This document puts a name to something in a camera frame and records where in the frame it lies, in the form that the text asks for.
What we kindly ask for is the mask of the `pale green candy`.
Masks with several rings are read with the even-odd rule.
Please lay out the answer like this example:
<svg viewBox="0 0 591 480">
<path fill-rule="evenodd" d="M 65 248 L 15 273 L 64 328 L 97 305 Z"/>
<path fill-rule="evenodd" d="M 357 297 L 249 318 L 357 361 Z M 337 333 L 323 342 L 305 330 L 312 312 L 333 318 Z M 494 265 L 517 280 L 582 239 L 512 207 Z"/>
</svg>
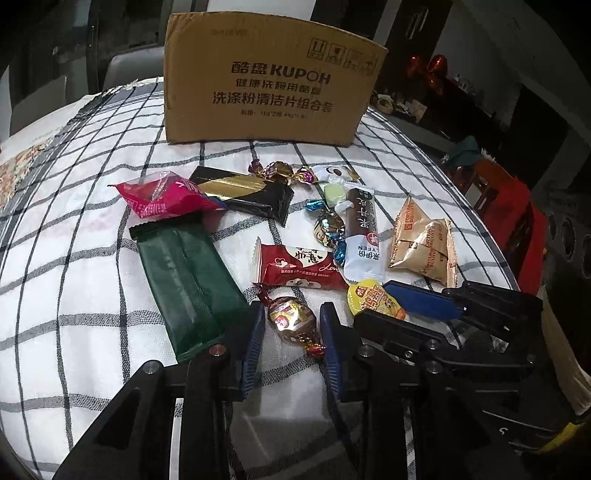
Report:
<svg viewBox="0 0 591 480">
<path fill-rule="evenodd" d="M 335 208 L 346 201 L 346 189 L 339 183 L 327 183 L 324 185 L 324 197 L 329 208 Z"/>
</svg>

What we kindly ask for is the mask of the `brown cardboard box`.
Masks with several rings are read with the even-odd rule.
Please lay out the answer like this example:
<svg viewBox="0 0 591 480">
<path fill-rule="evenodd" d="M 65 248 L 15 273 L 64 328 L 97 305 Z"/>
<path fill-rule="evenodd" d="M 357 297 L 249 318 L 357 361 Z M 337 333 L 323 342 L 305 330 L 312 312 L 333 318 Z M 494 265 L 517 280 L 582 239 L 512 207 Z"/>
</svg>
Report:
<svg viewBox="0 0 591 480">
<path fill-rule="evenodd" d="M 348 147 L 387 53 L 365 37 L 297 18 L 173 14 L 163 58 L 166 139 Z"/>
</svg>

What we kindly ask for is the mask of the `grey dining chair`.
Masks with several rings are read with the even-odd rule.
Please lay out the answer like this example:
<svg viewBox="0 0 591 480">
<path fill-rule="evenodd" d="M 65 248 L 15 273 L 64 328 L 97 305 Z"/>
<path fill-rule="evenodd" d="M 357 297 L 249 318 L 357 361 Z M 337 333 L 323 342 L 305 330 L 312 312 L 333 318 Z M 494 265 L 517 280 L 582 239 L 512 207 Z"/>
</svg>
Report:
<svg viewBox="0 0 591 480">
<path fill-rule="evenodd" d="M 12 109 L 10 135 L 66 105 L 67 77 L 61 75 L 37 89 Z"/>
<path fill-rule="evenodd" d="M 109 62 L 103 90 L 109 90 L 135 80 L 163 75 L 164 47 L 133 49 L 115 55 Z"/>
</svg>

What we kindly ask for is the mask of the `tan triangular snack packet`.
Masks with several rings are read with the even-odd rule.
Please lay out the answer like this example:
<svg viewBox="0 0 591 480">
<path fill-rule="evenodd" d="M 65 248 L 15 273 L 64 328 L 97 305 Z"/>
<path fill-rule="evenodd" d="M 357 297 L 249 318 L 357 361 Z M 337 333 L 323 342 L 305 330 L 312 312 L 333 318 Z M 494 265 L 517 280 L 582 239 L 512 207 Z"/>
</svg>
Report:
<svg viewBox="0 0 591 480">
<path fill-rule="evenodd" d="M 456 288 L 459 269 L 448 219 L 431 219 L 407 197 L 394 224 L 389 269 L 405 269 Z"/>
</svg>

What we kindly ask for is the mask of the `red white snack packet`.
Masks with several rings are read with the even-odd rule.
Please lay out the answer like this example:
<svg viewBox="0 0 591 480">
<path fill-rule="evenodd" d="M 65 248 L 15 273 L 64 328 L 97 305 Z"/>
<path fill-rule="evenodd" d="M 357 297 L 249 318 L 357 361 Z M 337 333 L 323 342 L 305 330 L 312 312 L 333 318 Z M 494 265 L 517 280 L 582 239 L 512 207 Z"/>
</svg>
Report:
<svg viewBox="0 0 591 480">
<path fill-rule="evenodd" d="M 301 287 L 346 290 L 349 285 L 339 272 L 332 252 L 285 245 L 266 245 L 256 239 L 250 279 L 269 287 Z"/>
</svg>

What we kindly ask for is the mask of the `yellow jelly cup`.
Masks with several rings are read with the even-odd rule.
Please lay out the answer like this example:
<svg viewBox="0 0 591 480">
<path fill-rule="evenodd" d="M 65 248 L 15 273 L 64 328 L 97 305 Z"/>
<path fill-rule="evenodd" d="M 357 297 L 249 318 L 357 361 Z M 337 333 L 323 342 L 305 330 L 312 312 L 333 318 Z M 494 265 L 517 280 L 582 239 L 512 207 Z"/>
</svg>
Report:
<svg viewBox="0 0 591 480">
<path fill-rule="evenodd" d="M 366 279 L 349 285 L 346 300 L 348 301 L 349 311 L 353 315 L 359 314 L 363 310 L 370 310 L 397 320 L 407 318 L 405 309 L 375 279 Z"/>
</svg>

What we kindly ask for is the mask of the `brown white snack bar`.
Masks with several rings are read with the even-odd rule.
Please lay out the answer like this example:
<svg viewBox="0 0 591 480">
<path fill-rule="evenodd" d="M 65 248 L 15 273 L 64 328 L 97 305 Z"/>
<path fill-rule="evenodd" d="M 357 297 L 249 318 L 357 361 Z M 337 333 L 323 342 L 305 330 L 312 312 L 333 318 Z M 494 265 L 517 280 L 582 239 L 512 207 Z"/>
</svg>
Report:
<svg viewBox="0 0 591 480">
<path fill-rule="evenodd" d="M 342 182 L 345 200 L 335 206 L 345 222 L 346 254 L 342 273 L 349 283 L 384 280 L 385 263 L 380 249 L 375 195 L 372 189 Z"/>
</svg>

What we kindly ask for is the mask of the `purple gold foil candy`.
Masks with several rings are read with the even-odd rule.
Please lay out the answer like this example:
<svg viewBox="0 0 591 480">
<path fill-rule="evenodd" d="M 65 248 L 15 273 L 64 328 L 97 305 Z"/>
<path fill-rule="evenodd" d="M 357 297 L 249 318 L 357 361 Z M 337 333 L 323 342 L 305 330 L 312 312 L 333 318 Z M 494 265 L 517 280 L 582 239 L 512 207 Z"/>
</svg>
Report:
<svg viewBox="0 0 591 480">
<path fill-rule="evenodd" d="M 259 160 L 252 160 L 249 164 L 249 173 L 265 181 L 276 182 L 284 185 L 301 183 L 312 185 L 318 183 L 318 177 L 311 168 L 300 166 L 291 167 L 283 161 L 273 161 L 263 166 Z"/>
</svg>

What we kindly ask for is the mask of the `white gold-ended snack bar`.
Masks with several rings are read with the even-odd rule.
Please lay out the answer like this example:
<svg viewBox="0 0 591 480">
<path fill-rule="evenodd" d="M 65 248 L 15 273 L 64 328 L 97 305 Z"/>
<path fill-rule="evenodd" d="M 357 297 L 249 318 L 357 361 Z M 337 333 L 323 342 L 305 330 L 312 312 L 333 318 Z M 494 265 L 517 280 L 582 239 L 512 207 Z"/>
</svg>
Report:
<svg viewBox="0 0 591 480">
<path fill-rule="evenodd" d="M 311 167 L 311 172 L 318 183 L 337 181 L 358 183 L 360 180 L 360 176 L 346 166 L 315 165 Z"/>
</svg>

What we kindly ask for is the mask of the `brown candy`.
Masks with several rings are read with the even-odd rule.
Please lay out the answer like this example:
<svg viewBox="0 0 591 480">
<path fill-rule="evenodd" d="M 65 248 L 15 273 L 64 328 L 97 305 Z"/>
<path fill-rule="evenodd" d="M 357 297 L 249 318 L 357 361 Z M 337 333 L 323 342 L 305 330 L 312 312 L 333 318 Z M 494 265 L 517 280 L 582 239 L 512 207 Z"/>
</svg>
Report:
<svg viewBox="0 0 591 480">
<path fill-rule="evenodd" d="M 257 296 L 266 307 L 266 318 L 280 339 L 304 349 L 308 356 L 322 359 L 325 346 L 318 320 L 307 304 L 294 296 L 270 297 L 266 287 L 257 284 Z"/>
</svg>

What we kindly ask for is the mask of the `black gold snack packet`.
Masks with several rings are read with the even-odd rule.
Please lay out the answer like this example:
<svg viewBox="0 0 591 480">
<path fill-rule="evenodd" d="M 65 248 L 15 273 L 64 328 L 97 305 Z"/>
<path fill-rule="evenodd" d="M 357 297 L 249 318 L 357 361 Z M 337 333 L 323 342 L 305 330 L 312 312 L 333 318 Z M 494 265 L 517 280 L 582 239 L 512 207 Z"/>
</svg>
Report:
<svg viewBox="0 0 591 480">
<path fill-rule="evenodd" d="M 294 191 L 286 184 L 205 166 L 197 166 L 189 179 L 230 210 L 287 223 Z"/>
</svg>

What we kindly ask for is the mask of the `pink snack packet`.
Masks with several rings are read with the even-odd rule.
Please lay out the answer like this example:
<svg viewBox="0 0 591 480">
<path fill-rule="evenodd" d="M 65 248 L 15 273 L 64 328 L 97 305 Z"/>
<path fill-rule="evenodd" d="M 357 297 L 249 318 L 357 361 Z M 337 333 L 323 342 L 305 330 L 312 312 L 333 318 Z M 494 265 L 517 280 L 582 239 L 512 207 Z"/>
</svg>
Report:
<svg viewBox="0 0 591 480">
<path fill-rule="evenodd" d="M 221 200 L 171 171 L 121 182 L 114 188 L 140 219 L 168 219 L 226 209 Z"/>
</svg>

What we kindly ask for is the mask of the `red wooden chair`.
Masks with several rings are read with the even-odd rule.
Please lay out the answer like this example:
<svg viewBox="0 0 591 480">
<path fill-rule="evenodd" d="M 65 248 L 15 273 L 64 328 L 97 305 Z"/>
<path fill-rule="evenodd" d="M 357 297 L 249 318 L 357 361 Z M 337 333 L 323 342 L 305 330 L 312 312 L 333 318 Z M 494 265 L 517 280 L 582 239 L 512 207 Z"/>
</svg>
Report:
<svg viewBox="0 0 591 480">
<path fill-rule="evenodd" d="M 482 158 L 452 174 L 463 194 L 480 191 L 475 210 L 505 256 L 521 291 L 535 295 L 542 283 L 547 217 L 534 205 L 529 188 L 502 166 Z"/>
</svg>

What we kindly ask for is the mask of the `dark green snack packet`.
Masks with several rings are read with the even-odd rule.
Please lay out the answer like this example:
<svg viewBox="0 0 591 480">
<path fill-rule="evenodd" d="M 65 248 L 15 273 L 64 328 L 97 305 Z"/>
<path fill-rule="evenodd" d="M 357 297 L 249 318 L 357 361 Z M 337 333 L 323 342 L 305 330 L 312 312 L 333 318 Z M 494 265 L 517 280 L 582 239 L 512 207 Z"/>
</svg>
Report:
<svg viewBox="0 0 591 480">
<path fill-rule="evenodd" d="M 222 339 L 249 316 L 242 290 L 194 212 L 129 228 L 178 362 Z"/>
</svg>

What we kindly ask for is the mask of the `blue foil candy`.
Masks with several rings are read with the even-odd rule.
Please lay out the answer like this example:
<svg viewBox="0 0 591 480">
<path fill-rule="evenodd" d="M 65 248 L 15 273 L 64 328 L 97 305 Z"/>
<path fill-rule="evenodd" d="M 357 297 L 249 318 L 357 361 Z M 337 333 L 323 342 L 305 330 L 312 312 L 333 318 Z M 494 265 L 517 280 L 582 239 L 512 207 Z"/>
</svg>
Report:
<svg viewBox="0 0 591 480">
<path fill-rule="evenodd" d="M 314 234 L 318 243 L 332 250 L 335 265 L 342 267 L 346 260 L 346 226 L 324 200 L 308 200 L 305 210 L 315 217 Z"/>
</svg>

